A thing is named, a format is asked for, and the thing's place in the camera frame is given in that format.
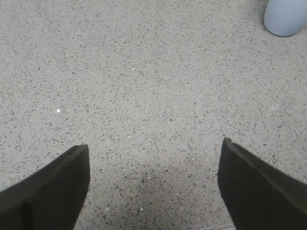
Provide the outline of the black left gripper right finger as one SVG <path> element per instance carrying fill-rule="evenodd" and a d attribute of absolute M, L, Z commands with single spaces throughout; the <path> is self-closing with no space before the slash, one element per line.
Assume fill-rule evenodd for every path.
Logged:
<path fill-rule="evenodd" d="M 237 230 L 307 228 L 307 185 L 229 138 L 222 144 L 218 186 Z"/>

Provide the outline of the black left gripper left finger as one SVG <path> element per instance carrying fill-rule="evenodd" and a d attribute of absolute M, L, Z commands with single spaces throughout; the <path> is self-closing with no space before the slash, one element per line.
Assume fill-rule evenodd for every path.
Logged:
<path fill-rule="evenodd" d="M 1 191 L 2 230 L 72 230 L 90 183 L 88 145 L 73 146 L 28 178 Z"/>

